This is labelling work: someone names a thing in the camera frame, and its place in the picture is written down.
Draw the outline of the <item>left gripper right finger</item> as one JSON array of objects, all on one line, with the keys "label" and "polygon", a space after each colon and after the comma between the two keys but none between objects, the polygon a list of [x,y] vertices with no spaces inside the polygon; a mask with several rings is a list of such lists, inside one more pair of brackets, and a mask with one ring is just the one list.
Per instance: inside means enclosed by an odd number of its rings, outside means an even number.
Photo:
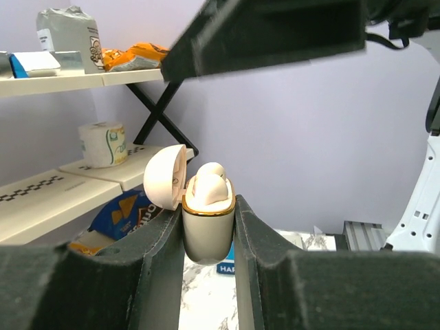
[{"label": "left gripper right finger", "polygon": [[413,252],[304,251],[235,208],[241,329],[438,329],[439,257]]}]

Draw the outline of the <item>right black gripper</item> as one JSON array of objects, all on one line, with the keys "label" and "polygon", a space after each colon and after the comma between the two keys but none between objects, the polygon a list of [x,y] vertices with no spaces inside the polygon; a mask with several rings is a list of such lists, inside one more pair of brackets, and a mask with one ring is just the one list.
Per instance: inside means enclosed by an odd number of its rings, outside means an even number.
[{"label": "right black gripper", "polygon": [[404,50],[410,39],[439,30],[438,1],[365,1],[367,26],[388,23],[388,37],[367,32],[365,39],[390,50]]}]

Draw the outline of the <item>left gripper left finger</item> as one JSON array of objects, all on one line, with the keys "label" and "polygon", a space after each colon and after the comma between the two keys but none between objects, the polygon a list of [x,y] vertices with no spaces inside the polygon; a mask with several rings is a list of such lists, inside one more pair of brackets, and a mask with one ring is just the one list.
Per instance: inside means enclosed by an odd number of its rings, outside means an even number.
[{"label": "left gripper left finger", "polygon": [[67,244],[1,247],[2,329],[177,329],[180,210],[87,256]]}]

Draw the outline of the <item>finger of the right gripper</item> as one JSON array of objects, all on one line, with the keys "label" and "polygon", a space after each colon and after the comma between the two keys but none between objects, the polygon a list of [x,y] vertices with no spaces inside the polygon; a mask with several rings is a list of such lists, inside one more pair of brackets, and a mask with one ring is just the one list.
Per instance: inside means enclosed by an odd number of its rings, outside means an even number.
[{"label": "finger of the right gripper", "polygon": [[362,1],[205,1],[162,61],[167,82],[355,52]]}]

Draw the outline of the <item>beige earbud charging case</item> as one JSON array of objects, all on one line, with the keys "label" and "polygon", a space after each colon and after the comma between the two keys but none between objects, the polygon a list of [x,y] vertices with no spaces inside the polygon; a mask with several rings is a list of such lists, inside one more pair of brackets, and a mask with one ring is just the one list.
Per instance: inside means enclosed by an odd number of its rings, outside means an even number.
[{"label": "beige earbud charging case", "polygon": [[188,258],[200,265],[214,265],[222,262],[231,248],[237,194],[226,173],[228,198],[209,206],[196,206],[193,186],[197,173],[187,178],[186,156],[183,144],[158,151],[144,170],[144,192],[156,206],[181,211]]}]

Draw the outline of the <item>beige stem earbud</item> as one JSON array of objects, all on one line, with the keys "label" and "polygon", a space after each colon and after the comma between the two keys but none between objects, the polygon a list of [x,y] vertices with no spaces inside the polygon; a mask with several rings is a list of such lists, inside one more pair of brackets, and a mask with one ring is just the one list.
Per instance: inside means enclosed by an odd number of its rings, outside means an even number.
[{"label": "beige stem earbud", "polygon": [[199,177],[201,175],[215,174],[220,176],[223,180],[226,180],[226,170],[220,165],[218,162],[208,162],[202,165],[197,171],[196,176]]},{"label": "beige stem earbud", "polygon": [[228,186],[218,174],[208,173],[196,176],[193,186],[193,202],[198,207],[209,206],[228,198]]}]

